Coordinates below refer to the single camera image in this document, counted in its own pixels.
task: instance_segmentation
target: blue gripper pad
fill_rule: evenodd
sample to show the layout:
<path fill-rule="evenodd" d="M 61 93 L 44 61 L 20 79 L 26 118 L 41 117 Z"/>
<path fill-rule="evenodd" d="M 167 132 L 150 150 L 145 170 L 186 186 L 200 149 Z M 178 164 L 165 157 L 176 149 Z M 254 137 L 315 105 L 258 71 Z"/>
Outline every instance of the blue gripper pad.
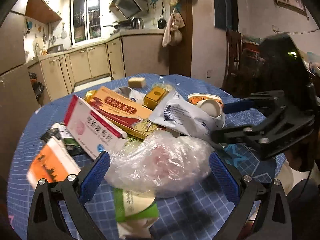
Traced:
<path fill-rule="evenodd" d="M 92 200 L 94 193 L 110 167 L 110 155 L 105 152 L 89 171 L 80 187 L 79 201 L 84 204 Z"/>
<path fill-rule="evenodd" d="M 215 152 L 210 154 L 209 165 L 227 200 L 237 205 L 240 201 L 239 186 Z"/>

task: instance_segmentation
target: silver bolt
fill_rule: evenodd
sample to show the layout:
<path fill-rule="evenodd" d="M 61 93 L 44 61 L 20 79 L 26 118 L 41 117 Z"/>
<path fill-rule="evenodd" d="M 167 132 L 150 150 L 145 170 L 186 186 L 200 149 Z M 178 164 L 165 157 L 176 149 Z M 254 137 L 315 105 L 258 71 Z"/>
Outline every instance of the silver bolt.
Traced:
<path fill-rule="evenodd" d="M 76 179 L 76 176 L 74 174 L 71 174 L 68 176 L 69 181 L 74 181 Z"/>
<path fill-rule="evenodd" d="M 259 143 L 260 144 L 267 144 L 267 143 L 269 143 L 269 139 L 268 138 L 261 138 L 260 140 L 259 140 Z"/>
<path fill-rule="evenodd" d="M 244 176 L 243 176 L 243 179 L 244 179 L 244 181 L 246 181 L 246 182 L 250 182 L 250 181 L 252 180 L 251 176 L 249 176 L 249 175 L 244 175 Z"/>
<path fill-rule="evenodd" d="M 40 179 L 40 180 L 38 181 L 38 183 L 39 183 L 39 185 L 43 185 L 43 184 L 45 183 L 45 179 Z"/>
<path fill-rule="evenodd" d="M 279 179 L 274 179 L 273 183 L 277 186 L 281 185 L 281 181 L 279 181 Z"/>
<path fill-rule="evenodd" d="M 244 132 L 252 132 L 252 128 L 251 127 L 246 127 L 243 129 Z"/>

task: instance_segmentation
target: blue tablecloth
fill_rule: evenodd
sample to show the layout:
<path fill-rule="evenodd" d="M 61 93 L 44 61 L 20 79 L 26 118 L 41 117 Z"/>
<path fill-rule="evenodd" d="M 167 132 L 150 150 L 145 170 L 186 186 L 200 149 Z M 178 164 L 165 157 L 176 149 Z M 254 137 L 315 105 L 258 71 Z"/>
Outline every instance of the blue tablecloth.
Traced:
<path fill-rule="evenodd" d="M 195 92 L 218 95 L 224 103 L 239 100 L 228 93 L 204 81 L 192 78 L 169 75 L 160 77 L 155 74 L 140 74 L 145 77 L 147 86 L 141 92 L 150 91 L 152 84 L 167 82 L 173 84 L 177 91 L 187 99 L 187 95 Z M 127 79 L 114 80 L 102 84 L 110 89 L 127 86 Z M 98 89 L 101 85 L 77 92 L 83 97 L 87 90 Z M 15 151 L 8 180 L 7 206 L 11 218 L 11 225 L 22 239 L 27 239 L 27 225 L 29 208 L 33 197 L 33 189 L 26 179 L 26 174 L 33 158 L 43 147 L 39 137 L 55 122 L 61 122 L 70 102 L 71 95 L 55 100 L 29 120 L 21 135 Z M 256 109 L 226 115 L 226 125 L 257 125 L 265 117 Z M 279 173 L 285 160 L 283 154 L 274 159 L 260 162 L 249 148 L 242 144 L 229 145 L 227 153 L 233 158 L 233 165 L 245 175 L 249 174 L 261 182 L 271 182 Z M 91 162 L 87 155 L 74 157 L 80 167 Z M 234 205 L 227 201 L 213 175 L 192 187 L 184 194 L 174 198 L 157 199 L 160 212 L 159 220 L 151 227 L 151 234 L 155 239 L 200 239 L 209 240 L 217 233 L 228 218 Z M 73 237 L 79 239 L 78 232 L 68 214 L 64 203 L 60 204 L 65 220 Z M 93 197 L 85 204 L 94 222 L 107 239 L 118 239 L 116 228 L 112 188 L 103 180 Z"/>

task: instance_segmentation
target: sponge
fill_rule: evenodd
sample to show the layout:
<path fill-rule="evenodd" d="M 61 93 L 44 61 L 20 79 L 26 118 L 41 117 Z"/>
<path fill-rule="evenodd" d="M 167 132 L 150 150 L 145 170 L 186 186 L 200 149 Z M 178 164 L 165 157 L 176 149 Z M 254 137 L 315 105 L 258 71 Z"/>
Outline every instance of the sponge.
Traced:
<path fill-rule="evenodd" d="M 146 84 L 146 79 L 142 77 L 133 77 L 128 80 L 130 88 L 143 88 Z"/>

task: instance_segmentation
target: kettle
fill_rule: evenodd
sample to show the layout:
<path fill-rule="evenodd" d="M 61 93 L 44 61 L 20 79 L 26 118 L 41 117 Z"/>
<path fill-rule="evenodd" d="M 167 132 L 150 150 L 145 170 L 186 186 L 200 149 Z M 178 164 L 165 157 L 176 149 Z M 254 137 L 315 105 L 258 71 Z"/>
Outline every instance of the kettle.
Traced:
<path fill-rule="evenodd" d="M 144 29 L 143 20 L 141 18 L 132 18 L 130 25 L 133 29 Z"/>

